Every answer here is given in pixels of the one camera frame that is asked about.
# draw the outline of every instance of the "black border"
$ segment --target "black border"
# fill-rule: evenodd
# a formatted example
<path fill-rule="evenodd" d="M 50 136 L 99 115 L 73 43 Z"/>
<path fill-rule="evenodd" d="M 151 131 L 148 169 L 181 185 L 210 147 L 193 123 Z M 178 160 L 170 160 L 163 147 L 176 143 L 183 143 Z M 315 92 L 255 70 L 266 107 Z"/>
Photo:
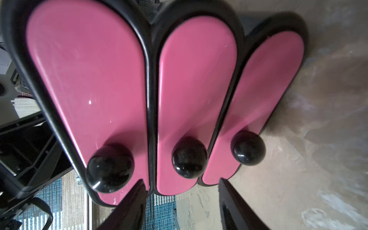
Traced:
<path fill-rule="evenodd" d="M 27 21 L 32 11 L 45 0 L 4 0 L 1 5 L 1 28 L 4 36 L 4 41 L 7 45 L 7 51 L 16 63 L 17 70 L 26 78 L 31 91 L 37 100 L 41 110 L 43 111 L 50 127 L 57 136 L 62 145 L 66 155 L 68 156 L 73 168 L 76 170 L 81 181 L 85 185 L 88 195 L 92 200 L 102 206 L 115 207 L 104 203 L 98 194 L 93 191 L 87 184 L 85 178 L 85 167 L 82 160 L 79 158 L 78 152 L 68 135 L 68 132 L 63 125 L 63 122 L 58 114 L 54 103 L 51 100 L 49 93 L 30 57 L 28 48 L 26 46 L 26 26 Z M 98 0 L 119 16 L 131 26 L 141 42 L 142 50 L 145 55 L 146 67 L 146 90 L 149 91 L 148 84 L 149 76 L 151 76 L 151 62 L 150 62 L 150 25 L 143 11 L 134 0 Z M 152 145 L 153 138 L 148 135 L 148 143 Z"/>
<path fill-rule="evenodd" d="M 276 33 L 283 32 L 283 31 L 293 31 L 293 32 L 298 33 L 303 39 L 303 42 L 304 42 L 303 59 L 302 59 L 302 62 L 300 64 L 299 69 L 296 72 L 295 76 L 298 74 L 301 66 L 304 63 L 305 57 L 306 57 L 306 53 L 307 53 L 307 49 L 308 49 L 308 43 L 309 43 L 308 28 L 307 28 L 307 25 L 304 22 L 304 20 L 299 15 L 297 15 L 293 12 L 282 12 L 282 13 L 276 13 L 276 14 L 271 15 L 269 17 L 265 17 L 263 20 L 260 20 L 259 17 L 257 17 L 257 15 L 261 15 L 261 16 L 264 17 L 265 13 L 259 12 L 259 13 L 249 13 L 249 15 L 247 15 L 247 14 L 241 15 L 241 17 L 243 17 L 245 20 L 248 20 L 249 18 L 256 18 L 257 20 L 259 20 L 259 24 L 256 25 L 249 32 L 249 34 L 247 34 L 246 37 L 245 37 L 244 53 L 243 53 L 243 57 L 241 59 L 242 61 L 241 61 L 241 67 L 240 67 L 241 71 L 239 71 L 239 74 L 236 76 L 236 85 L 238 84 L 239 79 L 241 77 L 241 74 L 243 72 L 243 69 L 244 69 L 247 61 L 249 60 L 250 56 L 252 55 L 252 53 L 268 37 L 270 37 L 270 36 L 272 36 Z M 293 81 L 290 82 L 290 84 L 288 85 L 285 92 L 289 89 L 292 82 Z M 229 93 L 226 95 L 224 105 L 221 108 L 220 116 L 219 116 L 219 119 L 217 121 L 216 128 L 215 128 L 215 131 L 213 133 L 213 136 L 212 136 L 209 148 L 208 148 L 209 154 L 211 153 L 211 151 L 213 149 L 216 138 L 217 138 L 217 136 L 219 134 L 219 131 L 221 129 L 221 126 L 224 122 L 227 110 L 230 106 L 230 102 L 231 102 L 231 99 L 234 95 L 235 90 L 236 90 L 236 87 L 229 88 L 229 91 L 228 91 Z M 279 102 L 277 103 L 277 105 L 273 109 L 273 111 L 272 111 L 271 115 L 269 116 L 269 118 L 273 115 L 273 112 L 275 111 L 275 109 L 278 106 Z M 263 126 L 261 132 L 264 130 L 264 127 L 267 125 L 267 122 Z M 241 165 L 238 167 L 238 169 L 235 171 L 235 173 L 233 175 L 235 175 L 237 173 L 237 171 L 239 170 L 240 167 L 241 167 Z M 200 184 L 202 186 L 206 186 L 206 187 L 217 185 L 217 184 L 214 184 L 214 185 L 205 184 L 202 181 L 202 176 L 198 178 L 198 181 L 197 181 L 198 184 Z"/>
<path fill-rule="evenodd" d="M 158 81 L 159 81 L 159 59 L 162 47 L 166 42 L 166 39 L 171 34 L 171 32 L 178 27 L 184 21 L 196 17 L 196 16 L 213 16 L 220 20 L 222 20 L 234 34 L 235 41 L 237 44 L 237 64 L 235 67 L 235 71 L 233 73 L 233 77 L 230 81 L 229 89 L 233 88 L 235 85 L 235 77 L 237 76 L 237 70 L 240 65 L 240 57 L 242 55 L 241 51 L 244 46 L 244 33 L 243 27 L 236 16 L 235 11 L 229 6 L 227 3 L 221 0 L 176 0 L 170 3 L 164 3 L 160 12 L 155 16 L 152 21 L 152 41 L 153 41 L 153 55 L 152 55 L 152 68 L 154 68 L 152 75 L 152 82 L 149 88 L 152 89 L 149 94 L 147 94 L 149 108 L 152 110 L 148 111 L 148 117 L 151 118 L 151 127 L 148 127 L 151 130 L 154 130 L 157 138 L 157 127 L 158 127 Z M 157 179 L 157 139 L 154 143 L 154 146 L 151 146 L 149 152 L 151 153 L 151 162 L 155 167 L 150 168 L 153 172 L 154 178 L 151 181 L 151 187 L 153 188 L 153 192 L 157 195 L 162 195 L 157 191 L 156 188 L 156 179 Z"/>

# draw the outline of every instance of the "pink rounded panel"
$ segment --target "pink rounded panel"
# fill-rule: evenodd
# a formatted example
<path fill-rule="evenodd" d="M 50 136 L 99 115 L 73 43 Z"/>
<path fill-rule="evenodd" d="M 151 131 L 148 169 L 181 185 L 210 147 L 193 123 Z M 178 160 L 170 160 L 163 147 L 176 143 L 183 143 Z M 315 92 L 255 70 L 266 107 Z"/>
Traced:
<path fill-rule="evenodd" d="M 299 69 L 303 39 L 295 32 L 280 32 L 268 38 L 248 60 L 227 111 L 206 171 L 205 184 L 218 184 L 238 169 L 230 150 L 233 136 L 247 129 L 259 133 Z"/>
<path fill-rule="evenodd" d="M 96 1 L 45 1 L 28 21 L 26 40 L 84 165 L 104 144 L 133 153 L 128 184 L 101 200 L 119 204 L 141 178 L 148 190 L 145 62 L 129 25 Z"/>
<path fill-rule="evenodd" d="M 184 136 L 208 147 L 234 72 L 237 47 L 231 30 L 221 20 L 199 16 L 178 26 L 160 56 L 157 190 L 176 195 L 197 179 L 181 177 L 171 154 Z"/>

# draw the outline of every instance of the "black knob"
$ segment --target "black knob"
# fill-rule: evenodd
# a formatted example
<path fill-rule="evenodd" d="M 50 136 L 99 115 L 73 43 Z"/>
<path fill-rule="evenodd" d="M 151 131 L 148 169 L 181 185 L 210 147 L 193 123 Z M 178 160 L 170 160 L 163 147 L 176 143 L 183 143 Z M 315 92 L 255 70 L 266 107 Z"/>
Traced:
<path fill-rule="evenodd" d="M 231 140 L 231 152 L 237 161 L 244 165 L 259 164 L 266 155 L 262 138 L 250 131 L 240 131 Z"/>
<path fill-rule="evenodd" d="M 126 147 L 119 144 L 105 145 L 88 162 L 87 183 L 97 192 L 115 192 L 127 184 L 133 171 L 133 156 Z"/>
<path fill-rule="evenodd" d="M 193 137 L 183 137 L 175 145 L 172 163 L 182 177 L 197 178 L 205 171 L 208 162 L 206 147 Z"/>

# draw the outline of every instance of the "concrete floor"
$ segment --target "concrete floor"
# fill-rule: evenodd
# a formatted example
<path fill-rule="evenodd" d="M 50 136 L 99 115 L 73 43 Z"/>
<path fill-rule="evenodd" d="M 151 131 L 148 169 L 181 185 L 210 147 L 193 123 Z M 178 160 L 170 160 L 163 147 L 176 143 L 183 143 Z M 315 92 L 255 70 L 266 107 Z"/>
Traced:
<path fill-rule="evenodd" d="M 228 0 L 293 11 L 308 58 L 270 119 L 267 155 L 230 182 L 272 230 L 368 229 L 368 1 Z M 181 229 L 222 229 L 217 186 L 177 196 Z"/>

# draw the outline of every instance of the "black plastic part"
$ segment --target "black plastic part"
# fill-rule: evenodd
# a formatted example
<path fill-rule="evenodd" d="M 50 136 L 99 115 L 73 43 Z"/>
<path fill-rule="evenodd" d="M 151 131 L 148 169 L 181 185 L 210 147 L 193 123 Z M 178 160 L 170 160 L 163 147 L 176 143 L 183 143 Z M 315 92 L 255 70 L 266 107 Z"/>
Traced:
<path fill-rule="evenodd" d="M 45 121 L 38 112 L 0 126 L 0 226 L 34 203 L 41 189 L 72 170 Z"/>
<path fill-rule="evenodd" d="M 208 154 L 206 147 L 193 137 L 183 137 L 175 145 L 171 161 L 182 177 L 194 179 L 205 171 Z"/>
<path fill-rule="evenodd" d="M 58 114 L 56 107 L 48 93 L 45 84 L 43 83 L 26 46 L 26 26 L 27 21 L 32 11 L 45 0 L 4 0 L 1 5 L 1 28 L 4 36 L 4 41 L 7 46 L 7 51 L 16 63 L 17 70 L 22 76 L 25 77 L 29 88 L 32 91 L 35 99 L 37 100 L 40 108 L 42 109 L 50 127 L 54 131 L 56 137 L 62 145 L 66 155 L 76 170 L 78 176 L 83 182 L 92 200 L 103 206 L 115 207 L 114 205 L 104 203 L 98 194 L 87 186 L 85 178 L 85 167 L 79 154 Z M 151 94 L 152 89 L 152 68 L 151 68 L 151 29 L 146 15 L 140 9 L 138 4 L 134 0 L 100 0 L 98 1 L 126 20 L 131 28 L 137 35 L 137 39 L 141 42 L 142 50 L 145 56 L 146 64 L 146 90 L 147 95 Z M 150 113 L 148 108 L 147 124 L 148 124 L 148 145 L 149 149 L 152 149 L 152 145 L 155 145 L 156 133 L 152 130 L 152 118 L 154 117 Z M 154 167 L 154 164 L 149 161 L 150 168 Z"/>
<path fill-rule="evenodd" d="M 97 230 L 141 230 L 146 215 L 147 191 L 140 179 Z"/>
<path fill-rule="evenodd" d="M 22 226 L 22 222 L 16 220 L 0 220 L 0 230 L 18 230 Z"/>
<path fill-rule="evenodd" d="M 235 134 L 230 146 L 234 158 L 243 165 L 257 165 L 266 155 L 266 145 L 262 138 L 251 131 Z"/>
<path fill-rule="evenodd" d="M 245 45 L 242 52 L 242 56 L 238 59 L 238 63 L 241 63 L 239 70 L 237 71 L 238 75 L 235 76 L 234 84 L 230 85 L 227 95 L 225 97 L 224 104 L 222 105 L 219 119 L 217 120 L 215 130 L 213 132 L 211 142 L 208 147 L 208 153 L 211 157 L 211 152 L 213 149 L 213 145 L 215 144 L 216 138 L 220 132 L 221 126 L 226 117 L 227 110 L 229 109 L 230 102 L 233 98 L 234 92 L 236 90 L 236 86 L 239 82 L 241 74 L 243 73 L 243 69 L 249 60 L 252 53 L 270 36 L 283 32 L 283 31 L 293 31 L 299 34 L 304 42 L 304 55 L 303 60 L 299 66 L 302 66 L 305 56 L 307 53 L 308 43 L 309 43 L 309 35 L 308 28 L 305 24 L 304 20 L 297 14 L 293 12 L 281 12 L 281 13 L 267 13 L 267 12 L 254 12 L 254 13 L 246 13 L 239 15 L 240 21 L 243 24 L 243 29 L 247 32 L 245 36 Z M 214 186 L 205 184 L 202 181 L 202 177 L 198 179 L 198 184 L 202 186 Z"/>
<path fill-rule="evenodd" d="M 222 229 L 269 230 L 228 180 L 219 181 Z"/>
<path fill-rule="evenodd" d="M 86 169 L 88 185 L 97 192 L 112 193 L 125 186 L 134 172 L 132 153 L 120 144 L 99 148 Z"/>
<path fill-rule="evenodd" d="M 212 16 L 222 20 L 234 34 L 235 41 L 237 44 L 237 52 L 238 52 L 238 62 L 235 68 L 235 72 L 233 73 L 232 80 L 230 82 L 230 88 L 235 84 L 234 80 L 236 79 L 234 76 L 237 76 L 237 70 L 240 65 L 240 57 L 242 56 L 243 43 L 244 43 L 244 33 L 242 29 L 242 25 L 240 20 L 236 17 L 235 11 L 229 6 L 226 2 L 222 0 L 175 0 L 169 3 L 163 3 L 160 12 L 156 15 L 156 17 L 152 21 L 152 40 L 153 40 L 153 55 L 152 55 L 152 73 L 151 77 L 151 85 L 148 86 L 150 89 L 147 94 L 148 99 L 148 117 L 150 121 L 150 125 L 152 128 L 149 129 L 154 130 L 154 133 L 157 135 L 157 116 L 158 116 L 158 80 L 159 80 L 159 59 L 162 47 L 171 34 L 171 32 L 178 27 L 184 21 L 196 17 L 196 16 Z M 157 195 L 161 195 L 156 188 L 156 166 L 157 166 L 157 136 L 155 136 L 154 146 L 150 148 L 151 154 L 151 162 L 153 162 L 154 167 L 151 168 L 153 170 L 153 180 L 151 180 L 151 187 L 153 188 L 153 192 Z"/>

